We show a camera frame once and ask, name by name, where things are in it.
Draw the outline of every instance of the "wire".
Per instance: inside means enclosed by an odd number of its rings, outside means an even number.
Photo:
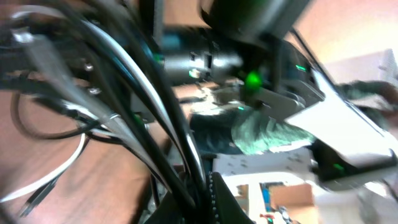
[[[86,149],[88,143],[90,141],[90,138],[86,138],[83,149],[80,151],[79,156],[83,153],[83,151]],[[52,189],[55,187],[55,184],[57,183],[58,179],[61,177],[61,175],[64,172],[61,172],[58,176],[56,176],[54,179],[52,179],[50,182],[46,183],[45,185],[41,186],[38,188],[26,201],[25,205],[21,209],[19,216],[20,217],[26,217],[28,214],[36,207],[38,206],[45,198],[46,196],[52,191]]]
[[[152,196],[154,197],[155,206],[159,207],[160,205],[159,192],[157,190],[156,179],[153,175],[150,176],[150,188],[152,190]]]
[[[91,121],[84,127],[80,127],[71,131],[65,131],[62,133],[57,134],[47,134],[47,133],[40,133],[33,128],[26,125],[21,118],[20,114],[20,103],[21,103],[21,94],[15,93],[12,95],[11,98],[11,119],[14,126],[18,129],[18,131],[23,134],[25,137],[32,138],[32,139],[41,139],[41,140],[59,140],[59,139],[66,139],[70,137],[74,137],[77,135],[81,135],[86,133],[92,129],[95,129],[101,125],[99,121]]]
[[[14,18],[14,19],[16,19],[16,18],[19,18],[19,17],[21,17],[21,16],[25,16],[26,14],[29,14],[29,13],[32,13],[32,12],[38,12],[38,13],[41,13],[41,14],[46,14],[46,15],[50,15],[50,16],[55,16],[55,17],[65,17],[63,14],[62,14],[62,12],[60,12],[60,11],[58,11],[58,10],[56,10],[56,9],[53,9],[53,8],[50,8],[50,7],[45,7],[45,6],[32,6],[32,7],[30,7],[30,6],[25,6],[25,7],[20,7],[19,8],[19,10],[17,10],[11,17],[12,18]],[[79,18],[78,19],[78,23],[79,24],[81,24],[81,21],[82,20],[84,20],[84,18]],[[101,47],[101,42],[96,42],[95,40],[95,38],[93,38],[92,37],[92,35],[88,35],[87,36],[88,37],[88,39],[89,40],[93,40],[93,42],[96,44],[96,46],[97,46],[97,49],[102,49],[102,47]],[[103,51],[104,52],[104,54],[105,54],[105,56],[109,56],[109,51],[107,51],[107,50],[104,50]],[[111,58],[112,60],[111,61],[115,61],[115,63],[116,64],[120,64],[120,61],[118,60],[118,58],[117,57],[114,57],[113,55],[112,56],[110,56],[109,58]],[[126,72],[127,70],[125,69],[125,67],[120,67],[121,68],[121,71],[122,72]],[[137,89],[134,89],[134,91],[136,92],[136,93],[140,93],[141,91],[138,91]],[[73,95],[73,97],[75,98],[75,100],[81,100],[81,97],[79,97],[79,98],[77,98],[77,95],[76,94],[74,94]],[[162,119],[159,119],[159,117],[157,117],[157,119],[158,119],[158,121],[159,121],[159,123],[160,124],[163,124],[164,122],[163,122],[163,120]]]
[[[126,6],[128,13],[132,17],[133,21],[138,25],[141,26],[141,18],[139,16],[139,11],[136,9],[135,4],[130,0],[122,0],[122,3]]]
[[[15,198],[27,195],[27,194],[39,189],[41,186],[49,183],[51,180],[53,180],[58,175],[60,175],[62,172],[64,172],[79,157],[82,150],[84,150],[85,138],[86,138],[86,135],[83,133],[80,138],[80,143],[79,143],[78,147],[76,148],[75,152],[62,165],[60,165],[55,170],[51,171],[49,174],[47,174],[43,178],[29,184],[28,186],[25,186],[19,190],[16,190],[16,191],[9,193],[6,196],[0,198],[0,203],[7,202],[9,200],[13,200]]]
[[[97,136],[93,133],[87,133],[87,136],[90,137],[92,140],[107,143],[107,144],[117,144],[117,145],[123,145],[123,141],[120,139],[116,138],[104,138],[101,136]]]
[[[109,132],[109,131],[103,131],[103,130],[101,130],[101,129],[92,129],[92,130],[90,130],[92,133],[98,133],[98,134],[103,134],[103,135],[105,135],[105,136],[108,136],[108,137],[114,137],[114,138],[121,138],[120,137],[120,135],[118,135],[118,134],[114,134],[114,133],[112,133],[112,132]]]
[[[14,219],[8,214],[7,210],[0,205],[0,221],[6,224],[17,224]]]
[[[105,3],[104,1],[97,0],[83,0],[83,2],[93,6],[98,12],[106,16],[114,24],[115,28],[126,37],[132,57],[136,60],[138,66],[149,76],[170,116],[178,140],[181,143],[181,148],[179,149],[188,173],[193,178],[199,190],[206,190],[205,171],[187,120],[174,95],[167,74],[165,74],[160,65],[154,60],[153,53],[143,35],[139,33],[138,29],[127,28],[118,15],[109,10],[107,3],[111,4],[110,2]]]
[[[109,36],[106,32],[101,30],[99,27],[96,27],[94,24],[85,22],[83,21],[90,29],[92,32],[94,32],[98,37],[102,39],[102,41],[108,45],[110,49],[113,50],[114,54],[117,55],[118,58],[121,59],[122,62],[126,65],[126,68],[129,70],[129,73],[123,73],[125,74],[124,80],[128,82],[131,86],[133,86],[133,90],[136,90],[138,88],[143,88],[144,92],[146,93],[147,96],[149,96],[149,100],[152,102],[152,105],[154,106],[154,109],[152,109],[153,114],[159,114],[160,117],[157,118],[158,121],[164,121],[163,128],[166,130],[166,132],[170,135],[172,139],[174,139],[176,145],[178,148],[181,148],[181,144],[178,141],[177,134],[174,130],[174,127],[170,121],[170,117],[167,114],[165,110],[165,106],[160,99],[159,94],[156,92],[155,88],[152,86],[148,78],[144,75],[144,73],[141,71],[141,69],[138,67],[138,65],[133,61],[133,59],[130,57],[130,55],[111,37]]]
[[[46,2],[50,5],[56,6],[60,12],[66,15],[68,22],[70,22],[72,27],[77,29],[85,40],[93,45],[96,50],[99,50],[102,56],[105,56],[110,60],[110,62],[113,62],[113,65],[116,64],[121,72],[125,72],[125,67],[121,64],[118,58],[115,57],[112,51],[109,50],[107,46],[104,46],[102,41],[98,40],[97,36],[82,22],[84,18],[82,18],[81,14],[74,11],[63,1],[46,0]],[[108,111],[108,108],[102,104],[102,102],[89,97],[72,83],[70,72],[62,63],[60,57],[56,54],[55,49],[53,49],[49,41],[44,37],[34,38],[34,43],[27,43],[25,45],[25,49],[36,66],[38,66],[40,70],[44,71],[45,77],[48,78],[51,84],[56,86],[63,95],[67,96],[69,99],[73,99],[73,101],[79,104],[86,105],[91,112],[96,113],[100,120],[109,120],[109,117],[107,117],[109,114],[108,112],[110,112]],[[51,61],[52,66],[49,66],[47,61]],[[134,116],[129,104],[123,104],[121,102],[120,99],[124,98],[121,90],[118,86],[114,86],[112,85],[112,82],[109,82],[108,74],[100,71],[101,69],[98,69],[97,72],[98,79],[102,85],[101,89],[110,99],[112,99],[109,104],[124,120],[114,118],[103,123],[115,133],[122,134],[123,136],[127,135],[126,137],[123,137],[123,141],[129,145],[137,147],[136,149],[132,147],[131,152],[133,154],[139,154],[140,159],[145,161],[150,168],[157,171],[154,172],[155,174],[161,175],[160,177],[164,180],[165,186],[171,193],[173,193],[183,212],[186,215],[191,215],[196,207],[194,200],[178,179],[177,174],[170,167],[165,156],[160,152],[158,145],[147,132],[144,125],[142,125],[142,123],[140,123],[140,121]]]

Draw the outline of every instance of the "white cable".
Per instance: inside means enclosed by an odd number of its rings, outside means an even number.
[[[83,107],[83,106],[77,105],[75,103],[72,103],[72,102],[69,102],[69,101],[66,101],[66,100],[62,100],[62,103],[70,110],[77,110],[77,111],[81,112],[82,114],[84,114],[86,116],[89,116],[93,120],[97,120],[98,119],[97,116],[95,116],[93,113],[88,111],[88,109]],[[80,127],[82,127],[82,126],[84,126],[85,123],[78,122],[78,124],[80,125]],[[102,128],[106,128],[106,129],[109,130],[109,128],[106,127],[103,124],[101,124],[101,127]],[[103,135],[108,136],[108,137],[116,137],[116,138],[119,138],[119,139],[123,139],[124,138],[120,134],[115,134],[115,133],[112,133],[111,131],[103,131],[103,130],[100,130],[100,129],[97,129],[97,128],[92,129],[91,132],[98,133],[98,134],[103,134]]]
[[[62,165],[60,165],[55,170],[51,171],[51,173],[47,174],[43,178],[35,181],[34,183],[31,183],[26,187],[23,187],[19,190],[16,190],[12,193],[7,194],[6,196],[4,196],[3,198],[0,199],[0,203],[7,202],[9,200],[27,195],[27,194],[39,189],[41,186],[49,183],[51,180],[53,180],[58,175],[60,175],[62,172],[64,172],[80,155],[81,151],[83,150],[83,146],[85,144],[85,139],[86,139],[86,135],[82,134],[81,138],[80,138],[80,143],[79,143],[78,147],[76,148],[76,151]]]

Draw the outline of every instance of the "black cylinder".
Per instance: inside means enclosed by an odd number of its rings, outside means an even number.
[[[243,65],[234,43],[211,29],[168,27],[162,45],[164,68],[173,86],[221,83],[236,76]]]
[[[213,29],[250,44],[283,38],[310,0],[202,0],[201,15]]]

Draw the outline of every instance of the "black cable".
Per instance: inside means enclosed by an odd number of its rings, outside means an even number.
[[[83,151],[86,149],[88,143],[90,141],[90,138],[86,138],[83,147],[81,148],[81,151],[78,155],[78,157],[83,153]],[[52,189],[55,187],[55,184],[57,183],[58,179],[61,177],[61,175],[64,173],[60,173],[58,176],[54,177],[50,182],[47,184],[41,186],[39,189],[37,189],[25,202],[25,205],[23,209],[21,210],[19,216],[20,217],[26,217],[28,214],[36,207],[38,206],[44,198],[52,191]]]
[[[89,40],[89,43],[92,44],[94,41],[94,38],[87,38],[87,40]],[[96,50],[98,50],[97,44],[93,44]],[[101,68],[101,67],[103,67],[103,65],[100,64],[97,59],[95,59],[95,56],[93,56],[92,50],[90,48],[88,48],[84,43],[81,43],[81,42],[78,42],[78,46],[81,49],[81,51],[85,53],[85,56],[88,58],[88,61],[92,64],[95,72],[98,72],[97,68]],[[154,115],[155,119],[158,121],[158,123],[161,125],[161,127],[165,130],[167,135],[169,135],[170,138],[173,139],[173,142],[176,143],[176,139],[174,139],[174,137],[172,136],[172,133],[171,133],[169,127],[166,125],[166,123],[162,119],[161,115],[157,112],[155,105],[153,104],[151,99],[148,97],[148,95],[146,94],[143,87],[141,87],[139,82],[125,69],[126,65],[123,64],[122,60],[118,60],[117,62],[115,62],[115,60],[118,59],[118,56],[113,55],[113,56],[111,56],[111,58],[114,63],[119,64],[118,70],[123,74],[122,76],[120,76],[120,75],[116,76],[116,78],[118,78],[120,80],[120,83],[127,85],[127,87],[138,96],[138,98],[145,104],[145,106],[149,109],[149,111]]]
[[[139,16],[139,12],[136,9],[134,2],[130,0],[120,0],[122,5],[127,9],[129,15],[131,16],[133,22],[135,22],[138,26],[141,26],[141,18]]]
[[[381,180],[381,182],[387,186],[389,193],[394,198],[394,200],[398,203],[398,195],[396,194],[394,189],[391,187],[391,185],[386,180]]]
[[[201,165],[200,157],[198,157],[194,138],[171,88],[171,82],[167,77],[167,74],[155,61],[153,53],[144,39],[144,34],[135,27],[133,27],[133,29],[131,27],[127,28],[118,15],[109,10],[105,2],[98,0],[83,1],[96,8],[98,12],[102,13],[102,15],[112,21],[115,28],[117,28],[120,33],[126,37],[128,46],[131,49],[130,54],[142,71],[149,76],[155,89],[159,92],[159,96],[170,116],[170,120],[175,128],[178,139],[180,140],[182,147],[181,150],[183,151],[181,156],[185,161],[189,174],[191,174],[191,177],[199,190],[204,192],[206,190],[205,177],[203,176],[204,170]]]
[[[159,191],[157,190],[156,179],[153,175],[150,176],[150,188],[152,190],[152,196],[154,198],[154,202],[156,207],[160,205]]]
[[[84,127],[80,127],[71,131],[65,131],[62,133],[57,134],[47,134],[47,133],[40,133],[34,128],[29,127],[22,121],[21,112],[20,112],[20,103],[21,103],[21,94],[15,93],[12,95],[11,98],[11,119],[14,126],[17,130],[23,134],[25,137],[32,138],[32,139],[40,139],[40,140],[58,140],[58,139],[66,139],[70,137],[74,137],[77,135],[81,135],[86,133],[94,128],[97,128],[101,125],[99,121],[92,121],[91,123],[87,124]]]
[[[148,152],[148,155],[150,156],[150,158],[154,161],[154,163],[156,164],[156,166],[158,166],[159,170],[162,170],[164,173],[166,173],[167,175],[165,176],[166,179],[171,178],[170,181],[168,181],[167,183],[163,183],[162,179],[156,175],[157,173],[152,171],[152,175],[154,175],[156,177],[157,180],[160,181],[160,183],[162,183],[163,185],[165,184],[169,184],[169,185],[176,185],[175,187],[170,186],[170,188],[176,188],[176,189],[180,189],[181,191],[184,191],[184,187],[182,187],[181,182],[178,179],[175,179],[175,173],[173,172],[172,168],[170,167],[169,163],[167,162],[165,156],[163,155],[163,153],[160,151],[158,145],[156,145],[155,141],[152,139],[152,137],[150,136],[150,134],[146,131],[145,127],[143,127],[143,125],[139,122],[139,120],[132,114],[131,110],[129,109],[129,105],[124,105],[120,102],[119,99],[122,98],[122,93],[119,91],[119,89],[117,89],[116,87],[112,87],[112,81],[108,80],[104,71],[102,68],[100,69],[101,71],[98,73],[99,74],[99,82],[101,83],[101,87],[102,90],[104,90],[104,92],[111,98],[110,104],[112,108],[115,108],[115,111],[117,113],[119,113],[121,115],[121,117],[123,118],[123,120],[125,120],[127,126],[130,128],[130,130],[133,132],[133,134],[136,136],[136,138],[138,139],[138,141],[142,144],[142,146],[144,147],[144,149],[146,149],[146,151]],[[98,136],[91,136],[94,137],[94,139],[97,140],[101,140],[101,141],[106,141],[108,143],[111,144],[119,144],[120,142],[117,139],[106,139],[106,138],[99,138]],[[122,144],[127,150],[129,150],[131,153],[133,153],[135,156],[137,156],[137,154],[134,152],[134,150],[132,150],[131,148],[127,147],[124,143]],[[181,193],[181,191],[174,191],[174,194],[176,194],[176,197],[181,197],[179,196]],[[188,206],[184,209],[191,209],[190,206],[192,205],[185,205]]]
[[[5,224],[17,224],[17,222],[10,216],[4,206],[0,205],[0,221]]]
[[[91,132],[87,132],[86,135],[90,137],[92,140],[107,143],[107,144],[117,144],[117,145],[123,145],[122,140],[118,138],[104,138],[101,136],[97,136]]]

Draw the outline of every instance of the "green cloth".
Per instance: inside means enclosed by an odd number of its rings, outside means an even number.
[[[358,100],[371,95],[380,95],[383,82],[361,82],[338,86],[338,91],[349,100]],[[360,108],[381,128],[387,128],[387,122],[374,108]],[[236,120],[231,135],[236,146],[245,154],[258,154],[272,147],[287,146],[295,141],[314,142],[316,138],[309,132],[265,117],[260,111],[247,110]]]

